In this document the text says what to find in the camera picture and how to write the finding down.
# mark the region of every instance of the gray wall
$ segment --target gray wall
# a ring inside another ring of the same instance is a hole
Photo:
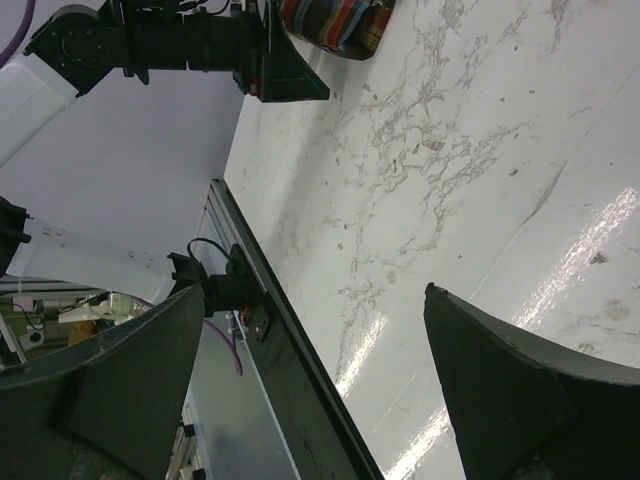
[[[40,0],[31,31],[70,3],[103,2]],[[24,4],[0,2],[0,49]],[[113,71],[0,169],[0,196],[70,231],[183,251],[224,171],[242,100],[227,73],[151,72],[144,87]]]

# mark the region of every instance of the purple cable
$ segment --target purple cable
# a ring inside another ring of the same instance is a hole
[[[9,42],[9,45],[7,45],[7,48],[0,53],[0,68],[9,63],[11,57],[13,57],[20,48],[20,45],[22,45],[23,40],[27,38],[29,27],[33,21],[33,12],[35,12],[35,10],[36,0],[27,0],[27,7],[25,8],[24,16],[22,17],[22,22],[20,23],[20,27],[18,27],[18,31]]]
[[[229,347],[229,350],[231,350],[231,355],[233,355],[233,360],[235,361],[235,364],[236,364],[236,372],[238,372],[238,376],[242,376],[242,373],[244,372],[242,369],[242,362],[240,361],[240,357],[238,356],[238,351],[236,350],[236,347],[234,346],[234,344],[231,342],[231,340],[227,338],[227,336],[224,334],[222,330],[220,330],[216,325],[213,324],[213,322],[205,318],[204,323],[209,327],[213,328],[213,330],[218,335],[220,335],[220,337],[222,337],[222,339],[224,340],[224,343],[226,343],[227,347]]]

